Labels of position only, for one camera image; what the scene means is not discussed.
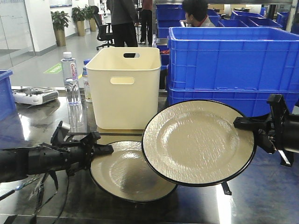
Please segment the black image-left gripper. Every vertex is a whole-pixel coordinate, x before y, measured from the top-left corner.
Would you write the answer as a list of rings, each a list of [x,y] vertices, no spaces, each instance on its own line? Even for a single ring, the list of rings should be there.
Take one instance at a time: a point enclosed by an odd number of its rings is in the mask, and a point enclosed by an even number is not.
[[[109,155],[114,152],[111,145],[100,145],[97,141],[100,133],[71,133],[60,121],[54,131],[50,143],[54,150],[62,153],[64,166],[71,173],[81,169],[89,169],[94,156]]]

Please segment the black image-right gripper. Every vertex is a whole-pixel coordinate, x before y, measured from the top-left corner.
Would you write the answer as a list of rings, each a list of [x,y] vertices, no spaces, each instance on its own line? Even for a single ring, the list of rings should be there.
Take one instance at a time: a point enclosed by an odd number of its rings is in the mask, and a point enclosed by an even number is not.
[[[268,114],[256,117],[237,117],[235,128],[253,131],[255,143],[269,154],[279,152],[283,166],[292,166],[299,152],[299,116],[289,112],[284,96],[271,94],[267,99]]]

